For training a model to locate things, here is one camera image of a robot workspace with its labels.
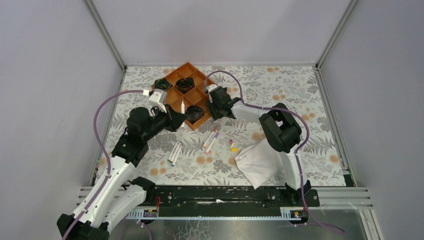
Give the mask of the white marker pen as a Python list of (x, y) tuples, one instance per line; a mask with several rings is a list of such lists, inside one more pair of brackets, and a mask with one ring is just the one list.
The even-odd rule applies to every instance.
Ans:
[[(180, 110), (182, 114), (185, 114), (185, 103), (184, 100), (181, 101), (181, 106), (180, 106)], [(184, 128), (185, 127), (185, 121), (183, 121), (183, 123), (181, 124), (181, 127)]]
[(203, 143), (203, 145), (202, 145), (202, 147), (205, 149), (206, 148), (206, 145), (207, 145), (207, 143), (208, 143), (208, 141), (212, 138), (212, 136), (215, 134), (215, 132), (214, 132), (214, 129), (211, 131), (211, 133), (210, 133), (210, 135), (208, 136), (208, 138), (204, 141), (204, 143)]

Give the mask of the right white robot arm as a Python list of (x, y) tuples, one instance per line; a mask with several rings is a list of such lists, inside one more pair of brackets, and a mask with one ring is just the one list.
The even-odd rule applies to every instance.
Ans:
[(285, 172), (285, 185), (295, 191), (307, 190), (310, 182), (303, 175), (301, 158), (296, 149), (302, 129), (287, 107), (279, 103), (270, 110), (231, 98), (227, 91), (215, 84), (207, 86), (206, 106), (212, 118), (241, 119), (261, 125), (265, 138), (241, 150), (235, 157), (237, 168), (254, 189), (271, 179), (278, 171)]

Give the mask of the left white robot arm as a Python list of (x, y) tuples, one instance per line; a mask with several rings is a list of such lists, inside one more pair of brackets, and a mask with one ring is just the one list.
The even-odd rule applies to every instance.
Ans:
[(110, 233), (133, 208), (143, 202), (157, 200), (154, 182), (137, 177), (116, 201), (115, 193), (149, 150), (148, 142), (162, 130), (176, 132), (188, 118), (187, 114), (165, 105), (148, 110), (137, 107), (130, 111), (126, 128), (111, 152), (111, 159), (100, 180), (83, 202), (72, 212), (57, 220), (64, 240), (107, 240)]

